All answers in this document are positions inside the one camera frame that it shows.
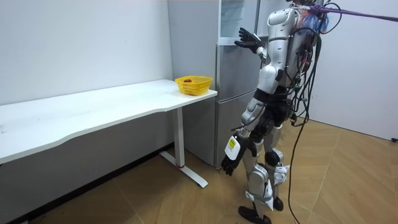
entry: table foot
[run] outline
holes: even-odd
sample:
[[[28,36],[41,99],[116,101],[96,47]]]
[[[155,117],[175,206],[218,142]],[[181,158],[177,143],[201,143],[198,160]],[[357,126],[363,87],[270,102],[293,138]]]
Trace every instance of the table foot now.
[[[167,152],[161,152],[160,155],[163,156],[165,159],[167,159],[168,161],[170,161],[173,165],[175,165],[177,167],[177,165],[175,164],[175,158],[172,155],[170,155]],[[178,168],[178,169],[180,169],[180,171],[187,174],[200,187],[205,188],[207,186],[207,184],[208,184],[207,181],[205,181],[202,177],[200,177],[197,173],[195,173],[194,171],[189,169],[187,166],[183,166],[182,168]]]

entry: purple rope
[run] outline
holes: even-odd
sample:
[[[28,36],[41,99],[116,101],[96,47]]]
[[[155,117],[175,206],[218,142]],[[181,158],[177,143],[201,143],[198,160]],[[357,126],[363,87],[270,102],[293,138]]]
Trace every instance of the purple rope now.
[[[352,15],[352,16],[363,16],[363,17],[368,17],[368,18],[376,18],[376,19],[384,19],[387,21],[392,21],[392,22],[398,22],[397,17],[391,17],[391,16],[376,16],[372,14],[365,14],[365,13],[360,13],[360,12],[353,12],[353,11],[348,11],[348,10],[339,10],[339,9],[332,9],[332,8],[327,8],[324,6],[316,5],[316,6],[310,6],[310,12],[313,14],[318,14],[320,12],[323,13],[338,13],[338,14],[347,14],[347,15]]]

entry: refrigerator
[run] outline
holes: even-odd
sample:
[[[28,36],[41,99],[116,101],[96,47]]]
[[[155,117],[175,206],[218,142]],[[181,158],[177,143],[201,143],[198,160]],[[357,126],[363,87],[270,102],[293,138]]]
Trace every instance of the refrigerator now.
[[[168,1],[173,77],[211,77],[218,92],[183,107],[185,149],[216,168],[257,87],[261,61],[234,41],[240,27],[256,30],[259,3]]]
[[[185,149],[220,168],[224,149],[254,95],[261,61],[248,49],[217,46],[213,78],[218,96],[183,107]]]

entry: robot leg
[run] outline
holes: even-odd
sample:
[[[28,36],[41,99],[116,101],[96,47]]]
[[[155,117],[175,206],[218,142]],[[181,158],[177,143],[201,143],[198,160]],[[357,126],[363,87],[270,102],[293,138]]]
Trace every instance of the robot leg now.
[[[264,136],[264,149],[266,151],[266,169],[272,186],[274,208],[278,211],[284,209],[284,203],[279,198],[279,187],[287,179],[287,172],[290,166],[284,166],[284,154],[276,149],[276,145],[280,138],[282,125],[273,127],[271,133]]]
[[[253,209],[239,207],[239,214],[247,221],[258,224],[271,224],[271,220],[265,215],[266,206],[273,207],[272,188],[269,184],[269,175],[264,164],[258,164],[257,159],[260,156],[263,140],[253,141],[249,150],[243,155],[243,164],[248,177],[248,190],[246,197],[252,202]]]

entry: table leg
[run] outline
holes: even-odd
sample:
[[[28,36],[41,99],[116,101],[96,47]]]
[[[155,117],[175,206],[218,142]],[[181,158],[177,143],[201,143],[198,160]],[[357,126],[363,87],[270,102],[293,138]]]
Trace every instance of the table leg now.
[[[200,187],[204,188],[207,186],[207,181],[201,178],[194,171],[185,166],[184,158],[184,131],[182,123],[182,108],[173,110],[173,127],[174,127],[174,148],[175,158],[167,152],[161,152],[160,155],[178,167],[182,172],[187,174],[192,180],[194,180]]]

